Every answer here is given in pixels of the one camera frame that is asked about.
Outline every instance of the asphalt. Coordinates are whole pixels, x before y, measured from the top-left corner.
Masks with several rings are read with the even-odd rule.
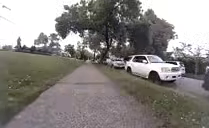
[[[158,124],[149,108],[86,64],[41,94],[6,128],[156,128]]]

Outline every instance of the overcast sky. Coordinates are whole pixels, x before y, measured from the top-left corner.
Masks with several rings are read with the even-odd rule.
[[[33,44],[40,32],[55,32],[55,18],[63,12],[64,4],[78,0],[0,0],[0,42],[15,45],[18,36],[27,46]],[[169,50],[178,42],[209,46],[209,0],[141,0],[143,8],[152,8],[160,18],[175,26],[179,39],[171,41]],[[71,34],[62,42],[77,44],[81,39]]]

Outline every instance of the roof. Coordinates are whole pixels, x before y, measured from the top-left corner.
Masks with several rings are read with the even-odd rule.
[[[130,56],[132,57],[132,56],[157,56],[157,55],[137,54],[137,55],[130,55]]]

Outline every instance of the white suv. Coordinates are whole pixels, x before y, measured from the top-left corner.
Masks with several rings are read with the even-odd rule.
[[[165,63],[156,55],[133,55],[126,60],[125,70],[153,82],[174,82],[181,78],[180,67]]]

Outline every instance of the green lawn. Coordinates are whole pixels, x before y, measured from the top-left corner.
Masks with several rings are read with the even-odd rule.
[[[6,123],[82,62],[0,51],[0,121]]]
[[[161,128],[209,128],[209,106],[170,88],[97,65],[116,85],[150,108],[164,122]]]

